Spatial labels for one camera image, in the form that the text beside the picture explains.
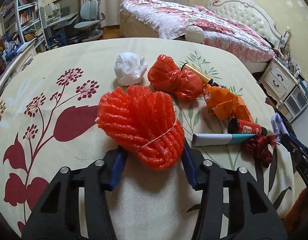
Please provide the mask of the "white crumpled plastic bag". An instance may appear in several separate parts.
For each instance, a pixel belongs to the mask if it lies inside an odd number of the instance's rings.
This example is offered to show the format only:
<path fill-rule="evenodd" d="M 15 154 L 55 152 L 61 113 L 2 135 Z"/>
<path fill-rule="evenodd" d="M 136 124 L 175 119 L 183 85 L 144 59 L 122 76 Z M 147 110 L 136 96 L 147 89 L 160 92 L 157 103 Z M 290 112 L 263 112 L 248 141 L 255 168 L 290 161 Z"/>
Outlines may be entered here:
<path fill-rule="evenodd" d="M 114 72 L 121 86 L 140 83 L 146 71 L 147 63 L 144 57 L 138 57 L 137 54 L 131 52 L 119 54 L 114 64 Z"/>

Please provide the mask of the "yellow bottle black cap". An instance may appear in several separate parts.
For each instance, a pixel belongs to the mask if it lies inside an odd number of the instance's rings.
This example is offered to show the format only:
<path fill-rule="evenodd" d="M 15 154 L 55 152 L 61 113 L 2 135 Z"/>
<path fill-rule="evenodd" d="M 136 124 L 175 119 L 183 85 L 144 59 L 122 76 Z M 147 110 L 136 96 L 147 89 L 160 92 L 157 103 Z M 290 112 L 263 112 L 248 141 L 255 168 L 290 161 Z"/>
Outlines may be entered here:
<path fill-rule="evenodd" d="M 210 85 L 212 87 L 219 87 L 219 84 L 214 82 L 214 80 L 209 77 L 207 74 L 204 74 L 201 70 L 191 65 L 190 63 L 184 63 L 181 67 L 181 70 L 190 70 L 195 73 L 201 80 L 204 85 Z"/>

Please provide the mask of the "white nightstand with drawers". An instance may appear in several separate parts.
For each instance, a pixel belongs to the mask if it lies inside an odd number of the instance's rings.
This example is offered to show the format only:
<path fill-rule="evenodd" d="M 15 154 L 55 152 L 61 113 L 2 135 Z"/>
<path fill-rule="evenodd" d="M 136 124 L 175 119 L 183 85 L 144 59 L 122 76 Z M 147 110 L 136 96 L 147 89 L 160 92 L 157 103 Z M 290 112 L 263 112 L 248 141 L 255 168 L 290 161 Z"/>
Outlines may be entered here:
<path fill-rule="evenodd" d="M 280 106 L 298 85 L 297 79 L 274 57 L 258 81 L 268 96 L 272 97 L 276 106 Z"/>

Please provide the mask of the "plastic drawer unit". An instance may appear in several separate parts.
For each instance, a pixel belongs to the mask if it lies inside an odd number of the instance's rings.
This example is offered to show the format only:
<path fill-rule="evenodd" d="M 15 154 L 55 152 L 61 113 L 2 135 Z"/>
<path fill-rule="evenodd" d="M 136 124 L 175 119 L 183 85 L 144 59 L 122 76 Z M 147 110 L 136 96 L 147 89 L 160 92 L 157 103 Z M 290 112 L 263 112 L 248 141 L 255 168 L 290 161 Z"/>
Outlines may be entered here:
<path fill-rule="evenodd" d="M 289 122 L 293 122 L 307 105 L 308 99 L 304 91 L 299 86 L 295 86 L 278 109 Z"/>

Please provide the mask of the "white teal tube box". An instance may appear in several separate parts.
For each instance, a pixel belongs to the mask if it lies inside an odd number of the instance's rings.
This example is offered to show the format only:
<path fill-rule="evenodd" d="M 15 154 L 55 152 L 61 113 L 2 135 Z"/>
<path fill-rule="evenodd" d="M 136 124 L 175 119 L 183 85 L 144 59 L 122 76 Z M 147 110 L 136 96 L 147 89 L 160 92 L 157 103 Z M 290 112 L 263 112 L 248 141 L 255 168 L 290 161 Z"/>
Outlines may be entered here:
<path fill-rule="evenodd" d="M 241 144 L 251 138 L 256 137 L 256 134 L 193 134 L 193 146 L 220 146 Z"/>

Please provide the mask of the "light blue cloth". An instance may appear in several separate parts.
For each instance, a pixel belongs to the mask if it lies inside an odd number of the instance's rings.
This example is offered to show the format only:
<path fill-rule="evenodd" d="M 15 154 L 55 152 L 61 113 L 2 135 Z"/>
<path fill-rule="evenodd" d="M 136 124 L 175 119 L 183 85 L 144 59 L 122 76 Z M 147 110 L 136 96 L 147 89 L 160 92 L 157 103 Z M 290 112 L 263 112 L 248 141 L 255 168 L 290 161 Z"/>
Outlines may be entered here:
<path fill-rule="evenodd" d="M 281 138 L 284 135 L 289 135 L 287 128 L 283 122 L 283 119 L 278 113 L 275 113 L 271 118 L 272 129 L 274 131 L 274 135 L 277 137 L 277 142 L 281 142 Z"/>

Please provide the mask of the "white bookshelf with books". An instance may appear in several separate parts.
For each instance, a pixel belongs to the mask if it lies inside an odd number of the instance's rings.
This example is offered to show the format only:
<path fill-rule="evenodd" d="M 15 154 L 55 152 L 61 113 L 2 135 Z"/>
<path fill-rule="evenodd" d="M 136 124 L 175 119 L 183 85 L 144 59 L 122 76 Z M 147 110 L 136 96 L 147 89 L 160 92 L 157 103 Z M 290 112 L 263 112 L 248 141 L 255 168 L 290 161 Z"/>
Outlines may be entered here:
<path fill-rule="evenodd" d="M 19 43 L 33 42 L 37 53 L 46 51 L 39 0 L 5 0 L 0 9 L 2 33 Z"/>

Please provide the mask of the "grey-blue desk chair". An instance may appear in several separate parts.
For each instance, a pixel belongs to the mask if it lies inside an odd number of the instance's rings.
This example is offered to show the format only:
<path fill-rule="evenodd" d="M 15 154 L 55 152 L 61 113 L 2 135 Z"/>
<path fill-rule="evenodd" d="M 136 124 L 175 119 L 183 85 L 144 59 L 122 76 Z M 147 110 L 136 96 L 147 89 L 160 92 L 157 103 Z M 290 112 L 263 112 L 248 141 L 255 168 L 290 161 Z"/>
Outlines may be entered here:
<path fill-rule="evenodd" d="M 101 30 L 101 22 L 106 19 L 103 12 L 99 12 L 101 0 L 92 0 L 83 3 L 80 9 L 80 18 L 83 21 L 74 25 L 80 33 L 68 39 L 68 43 L 80 43 L 96 41 L 104 34 Z"/>

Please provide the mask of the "grey study desk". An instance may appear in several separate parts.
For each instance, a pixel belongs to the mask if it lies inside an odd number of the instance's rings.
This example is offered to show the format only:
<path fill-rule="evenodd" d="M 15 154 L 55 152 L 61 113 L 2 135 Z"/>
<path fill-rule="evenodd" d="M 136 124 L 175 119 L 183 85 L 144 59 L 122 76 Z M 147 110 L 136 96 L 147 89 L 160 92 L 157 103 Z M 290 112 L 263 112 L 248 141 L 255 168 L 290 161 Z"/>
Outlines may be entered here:
<path fill-rule="evenodd" d="M 61 28 L 64 28 L 66 26 L 69 26 L 76 21 L 78 16 L 79 16 L 78 12 L 74 12 L 74 13 L 68 14 L 66 16 L 63 16 L 63 17 L 59 18 L 58 20 L 53 21 L 50 24 L 47 24 L 46 30 L 51 30 L 51 29 L 57 30 L 57 29 L 61 29 Z"/>

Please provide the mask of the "red-orange knotted plastic bag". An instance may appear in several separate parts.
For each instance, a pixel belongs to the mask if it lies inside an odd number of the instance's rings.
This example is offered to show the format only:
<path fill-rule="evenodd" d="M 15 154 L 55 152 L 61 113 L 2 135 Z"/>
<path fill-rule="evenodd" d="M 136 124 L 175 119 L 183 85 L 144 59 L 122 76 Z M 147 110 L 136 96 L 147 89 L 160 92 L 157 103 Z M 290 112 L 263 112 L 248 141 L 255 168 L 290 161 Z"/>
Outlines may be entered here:
<path fill-rule="evenodd" d="M 161 54 L 148 71 L 147 78 L 153 88 L 174 94 L 182 101 L 194 101 L 202 92 L 205 84 L 191 70 L 180 70 L 172 57 Z"/>

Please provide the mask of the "white tufted headboard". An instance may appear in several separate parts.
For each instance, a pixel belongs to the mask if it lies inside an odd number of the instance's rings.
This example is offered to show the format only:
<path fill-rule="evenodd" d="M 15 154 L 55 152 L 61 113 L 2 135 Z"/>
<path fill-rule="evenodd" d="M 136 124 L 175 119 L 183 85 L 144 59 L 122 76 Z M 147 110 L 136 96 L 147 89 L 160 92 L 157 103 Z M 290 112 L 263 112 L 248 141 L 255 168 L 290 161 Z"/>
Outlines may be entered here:
<path fill-rule="evenodd" d="M 289 46 L 290 27 L 286 27 L 285 32 L 281 34 L 276 29 L 275 20 L 254 0 L 209 0 L 208 9 L 223 18 L 249 26 L 276 49 Z"/>

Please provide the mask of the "red bottle black cap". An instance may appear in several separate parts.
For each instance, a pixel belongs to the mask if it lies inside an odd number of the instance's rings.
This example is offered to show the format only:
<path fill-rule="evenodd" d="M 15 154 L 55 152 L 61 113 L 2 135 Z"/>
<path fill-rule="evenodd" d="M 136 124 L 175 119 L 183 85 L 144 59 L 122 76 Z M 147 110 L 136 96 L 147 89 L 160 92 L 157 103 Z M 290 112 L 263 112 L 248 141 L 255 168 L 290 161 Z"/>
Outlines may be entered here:
<path fill-rule="evenodd" d="M 267 136 L 268 130 L 259 124 L 232 118 L 227 126 L 230 134 L 256 134 Z"/>

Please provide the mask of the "orange foam net bundle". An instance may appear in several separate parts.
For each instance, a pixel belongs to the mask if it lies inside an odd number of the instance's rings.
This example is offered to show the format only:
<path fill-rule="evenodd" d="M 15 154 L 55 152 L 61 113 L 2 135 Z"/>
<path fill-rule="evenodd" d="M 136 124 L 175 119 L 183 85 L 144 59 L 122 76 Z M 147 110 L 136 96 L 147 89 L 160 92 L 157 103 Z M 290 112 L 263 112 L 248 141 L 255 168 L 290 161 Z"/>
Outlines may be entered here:
<path fill-rule="evenodd" d="M 99 102 L 97 125 L 156 171 L 173 167 L 185 146 L 184 129 L 171 96 L 152 92 L 149 87 L 118 87 L 104 94 Z"/>

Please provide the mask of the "pink floral quilt bed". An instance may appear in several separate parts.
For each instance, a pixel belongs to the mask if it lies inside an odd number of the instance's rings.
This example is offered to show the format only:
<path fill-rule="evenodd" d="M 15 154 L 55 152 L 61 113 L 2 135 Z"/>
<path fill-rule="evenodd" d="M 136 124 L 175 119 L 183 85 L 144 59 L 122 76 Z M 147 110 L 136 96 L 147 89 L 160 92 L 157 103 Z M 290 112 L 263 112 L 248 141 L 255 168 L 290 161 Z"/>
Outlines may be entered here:
<path fill-rule="evenodd" d="M 275 55 L 271 45 L 249 26 L 223 18 L 203 6 L 160 0 L 121 3 L 120 31 L 125 37 L 185 39 L 185 31 L 191 25 L 203 29 L 202 44 L 228 51 L 243 62 L 266 62 Z"/>

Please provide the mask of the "floral sheet on near bed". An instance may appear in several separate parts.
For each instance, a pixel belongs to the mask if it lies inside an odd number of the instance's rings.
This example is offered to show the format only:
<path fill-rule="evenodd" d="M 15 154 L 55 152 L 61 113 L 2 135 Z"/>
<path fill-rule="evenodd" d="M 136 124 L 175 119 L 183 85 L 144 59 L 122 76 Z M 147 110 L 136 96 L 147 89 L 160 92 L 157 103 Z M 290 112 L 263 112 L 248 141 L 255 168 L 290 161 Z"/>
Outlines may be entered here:
<path fill-rule="evenodd" d="M 233 54 L 122 38 L 41 53 L 0 95 L 7 239 L 288 239 L 294 172 Z"/>

